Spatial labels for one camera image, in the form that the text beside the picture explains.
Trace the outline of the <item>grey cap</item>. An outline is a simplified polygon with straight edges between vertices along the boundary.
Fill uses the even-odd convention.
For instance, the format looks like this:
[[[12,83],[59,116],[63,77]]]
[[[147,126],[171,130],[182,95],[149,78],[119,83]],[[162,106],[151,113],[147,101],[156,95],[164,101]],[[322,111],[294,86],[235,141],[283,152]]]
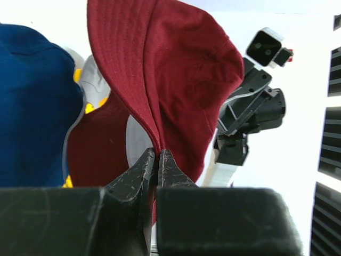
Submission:
[[[85,92],[86,102],[93,102],[92,100],[96,100],[96,96],[104,93],[104,88],[109,85],[100,73],[92,55],[86,59],[82,70],[78,84]],[[152,147],[152,142],[144,128],[132,116],[127,120],[126,132],[127,162],[128,166],[132,166],[147,148]]]

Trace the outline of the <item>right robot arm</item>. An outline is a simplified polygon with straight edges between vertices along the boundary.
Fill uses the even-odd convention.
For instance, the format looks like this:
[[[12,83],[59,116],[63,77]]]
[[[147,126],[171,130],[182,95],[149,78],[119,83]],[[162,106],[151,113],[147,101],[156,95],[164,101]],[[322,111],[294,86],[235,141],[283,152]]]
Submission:
[[[272,76],[247,58],[244,80],[222,104],[213,148],[215,163],[242,166],[249,153],[248,135],[276,129],[286,113],[284,94],[270,87]]]

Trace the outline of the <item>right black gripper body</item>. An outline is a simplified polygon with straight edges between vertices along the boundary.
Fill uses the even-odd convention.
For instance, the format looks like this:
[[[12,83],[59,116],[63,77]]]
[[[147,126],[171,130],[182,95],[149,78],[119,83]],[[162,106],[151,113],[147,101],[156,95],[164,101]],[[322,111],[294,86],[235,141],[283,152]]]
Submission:
[[[224,135],[234,135],[269,99],[278,95],[278,90],[270,87],[272,76],[255,64],[243,58],[245,76],[237,88],[221,106],[218,130]]]

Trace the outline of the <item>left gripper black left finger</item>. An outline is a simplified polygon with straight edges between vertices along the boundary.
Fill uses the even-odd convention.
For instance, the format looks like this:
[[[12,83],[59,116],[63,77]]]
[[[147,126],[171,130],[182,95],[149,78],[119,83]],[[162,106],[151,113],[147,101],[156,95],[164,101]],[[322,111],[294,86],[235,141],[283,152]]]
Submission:
[[[105,187],[4,188],[1,255],[149,255],[155,152]]]

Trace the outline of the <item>blue bucket hat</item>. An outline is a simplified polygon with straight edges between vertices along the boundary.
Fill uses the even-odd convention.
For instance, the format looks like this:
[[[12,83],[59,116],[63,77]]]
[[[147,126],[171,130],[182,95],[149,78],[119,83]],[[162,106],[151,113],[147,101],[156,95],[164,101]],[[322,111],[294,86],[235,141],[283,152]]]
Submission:
[[[38,31],[1,25],[1,186],[57,187],[84,113],[71,55]]]

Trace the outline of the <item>dark red hat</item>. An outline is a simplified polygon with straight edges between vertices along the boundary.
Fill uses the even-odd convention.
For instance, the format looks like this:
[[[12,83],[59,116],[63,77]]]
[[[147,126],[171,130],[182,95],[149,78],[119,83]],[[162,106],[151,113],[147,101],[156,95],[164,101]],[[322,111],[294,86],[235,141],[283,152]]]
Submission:
[[[73,186],[105,186],[130,168],[130,116],[156,154],[170,150],[178,167],[198,181],[220,107],[244,77],[242,56],[223,28],[181,1],[88,1],[87,28],[111,91],[70,134]]]

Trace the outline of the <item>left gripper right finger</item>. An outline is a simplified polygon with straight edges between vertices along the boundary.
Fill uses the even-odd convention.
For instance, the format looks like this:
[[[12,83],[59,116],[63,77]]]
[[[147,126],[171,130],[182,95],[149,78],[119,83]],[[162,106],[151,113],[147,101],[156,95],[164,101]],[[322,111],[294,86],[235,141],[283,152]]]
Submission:
[[[302,255],[282,197],[266,188],[198,187],[169,150],[157,185],[160,255]]]

